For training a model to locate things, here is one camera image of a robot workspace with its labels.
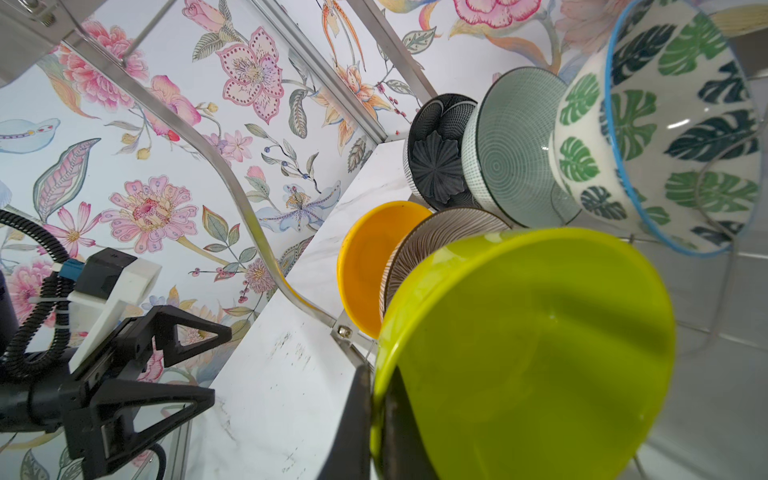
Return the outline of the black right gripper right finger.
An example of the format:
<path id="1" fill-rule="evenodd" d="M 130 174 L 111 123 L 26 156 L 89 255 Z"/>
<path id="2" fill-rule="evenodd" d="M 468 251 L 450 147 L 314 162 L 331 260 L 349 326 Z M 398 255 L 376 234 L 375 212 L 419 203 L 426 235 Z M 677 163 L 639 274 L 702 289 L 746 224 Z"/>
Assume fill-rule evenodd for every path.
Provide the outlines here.
<path id="1" fill-rule="evenodd" d="M 385 396 L 380 463 L 384 479 L 438 479 L 403 383 L 391 383 Z"/>

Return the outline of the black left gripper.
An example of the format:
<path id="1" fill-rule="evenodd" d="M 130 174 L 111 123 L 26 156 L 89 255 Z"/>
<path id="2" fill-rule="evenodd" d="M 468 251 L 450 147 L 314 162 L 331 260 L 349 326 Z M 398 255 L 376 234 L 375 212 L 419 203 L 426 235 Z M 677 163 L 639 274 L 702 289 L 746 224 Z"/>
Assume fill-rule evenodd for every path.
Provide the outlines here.
<path id="1" fill-rule="evenodd" d="M 172 431 L 215 403 L 215 391 L 191 385 L 108 379 L 114 358 L 145 366 L 155 352 L 173 366 L 228 343 L 229 326 L 204 320 L 178 307 L 157 306 L 124 320 L 110 348 L 91 354 L 78 368 L 74 349 L 45 371 L 18 380 L 1 373 L 1 431 L 52 432 L 63 426 L 67 448 L 81 461 L 86 479 L 115 473 Z M 142 409 L 179 405 L 180 410 L 137 426 Z"/>

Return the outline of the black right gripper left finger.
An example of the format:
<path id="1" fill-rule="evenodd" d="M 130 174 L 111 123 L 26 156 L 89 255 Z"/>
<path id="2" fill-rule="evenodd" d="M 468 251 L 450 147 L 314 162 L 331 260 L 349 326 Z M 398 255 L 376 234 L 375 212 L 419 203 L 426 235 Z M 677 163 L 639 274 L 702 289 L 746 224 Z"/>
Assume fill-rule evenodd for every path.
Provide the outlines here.
<path id="1" fill-rule="evenodd" d="M 369 480 L 372 377 L 367 365 L 354 373 L 330 453 L 318 480 Z"/>

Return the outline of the lime green bowl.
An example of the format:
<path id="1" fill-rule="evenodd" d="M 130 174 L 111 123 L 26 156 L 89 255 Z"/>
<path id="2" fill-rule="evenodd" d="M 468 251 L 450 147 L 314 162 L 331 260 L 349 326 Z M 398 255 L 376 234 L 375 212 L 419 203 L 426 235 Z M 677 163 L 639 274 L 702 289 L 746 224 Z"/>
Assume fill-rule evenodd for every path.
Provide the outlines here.
<path id="1" fill-rule="evenodd" d="M 372 450 L 405 386 L 442 479 L 615 479 L 660 413 L 670 296 L 633 246 L 594 230 L 505 231 L 424 259 L 379 337 Z"/>

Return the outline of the yellow bowl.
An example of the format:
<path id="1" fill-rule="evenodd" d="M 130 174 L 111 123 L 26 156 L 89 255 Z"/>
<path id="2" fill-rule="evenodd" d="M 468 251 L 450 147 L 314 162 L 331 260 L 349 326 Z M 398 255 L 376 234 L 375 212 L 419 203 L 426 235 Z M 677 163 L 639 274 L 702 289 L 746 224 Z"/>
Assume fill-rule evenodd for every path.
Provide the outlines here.
<path id="1" fill-rule="evenodd" d="M 337 259 L 337 283 L 344 311 L 365 335 L 381 329 L 379 294 L 390 255 L 431 211 L 410 201 L 377 206 L 349 230 Z"/>

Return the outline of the pink striped bowl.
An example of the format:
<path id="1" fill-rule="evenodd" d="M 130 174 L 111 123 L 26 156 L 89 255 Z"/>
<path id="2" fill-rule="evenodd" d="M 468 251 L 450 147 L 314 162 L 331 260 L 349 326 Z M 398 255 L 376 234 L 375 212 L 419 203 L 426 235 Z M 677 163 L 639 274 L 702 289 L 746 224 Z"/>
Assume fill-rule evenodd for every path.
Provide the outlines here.
<path id="1" fill-rule="evenodd" d="M 381 321 L 399 287 L 431 254 L 461 239 L 511 229 L 500 217 L 474 207 L 448 208 L 421 221 L 397 244 L 386 263 L 379 293 Z"/>

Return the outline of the dark patterned bowl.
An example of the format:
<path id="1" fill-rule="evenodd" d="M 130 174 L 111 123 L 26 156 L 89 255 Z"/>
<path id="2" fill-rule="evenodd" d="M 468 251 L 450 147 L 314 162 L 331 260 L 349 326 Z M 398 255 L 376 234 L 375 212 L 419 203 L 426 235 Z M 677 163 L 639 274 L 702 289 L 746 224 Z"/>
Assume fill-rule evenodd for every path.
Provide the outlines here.
<path id="1" fill-rule="evenodd" d="M 462 167 L 463 136 L 477 102 L 465 95 L 447 93 L 425 103 L 406 136 L 403 170 L 416 197 L 441 211 L 478 207 Z"/>

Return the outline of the pale green bowl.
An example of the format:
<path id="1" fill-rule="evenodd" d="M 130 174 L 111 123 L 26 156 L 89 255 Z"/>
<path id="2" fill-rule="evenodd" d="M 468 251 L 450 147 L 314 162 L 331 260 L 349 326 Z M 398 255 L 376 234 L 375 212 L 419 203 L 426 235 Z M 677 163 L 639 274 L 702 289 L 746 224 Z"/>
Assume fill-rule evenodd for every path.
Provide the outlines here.
<path id="1" fill-rule="evenodd" d="M 581 212 L 549 164 L 555 114 L 566 84 L 536 67 L 501 75 L 472 112 L 461 160 L 481 207 L 530 229 L 565 226 Z"/>

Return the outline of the green leaf pattern bowl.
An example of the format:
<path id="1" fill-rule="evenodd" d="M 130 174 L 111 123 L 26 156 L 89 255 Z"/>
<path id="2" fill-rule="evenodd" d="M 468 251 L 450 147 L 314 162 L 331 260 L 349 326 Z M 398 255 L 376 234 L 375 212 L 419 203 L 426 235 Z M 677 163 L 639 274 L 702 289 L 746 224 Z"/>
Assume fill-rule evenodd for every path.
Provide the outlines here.
<path id="1" fill-rule="evenodd" d="M 548 156 L 589 215 L 695 257 L 727 251 L 760 196 L 759 113 L 710 17 L 634 1 L 563 95 Z"/>

